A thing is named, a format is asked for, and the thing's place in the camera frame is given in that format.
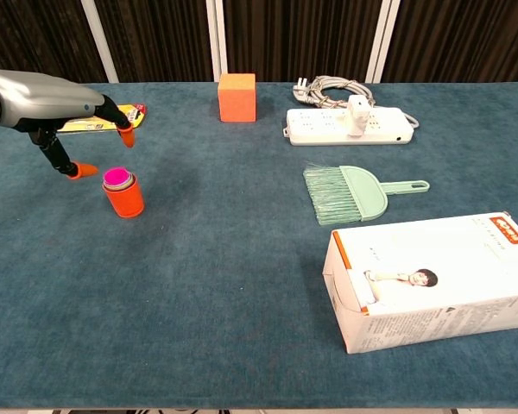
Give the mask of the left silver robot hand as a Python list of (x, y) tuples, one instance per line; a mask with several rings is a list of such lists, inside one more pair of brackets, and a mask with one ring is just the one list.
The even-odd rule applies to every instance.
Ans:
[(71, 120), (92, 116), (114, 123), (123, 144), (134, 146), (132, 123), (108, 96), (64, 78), (0, 69), (0, 127), (27, 133), (52, 167), (70, 179), (98, 169), (70, 160), (57, 132)]

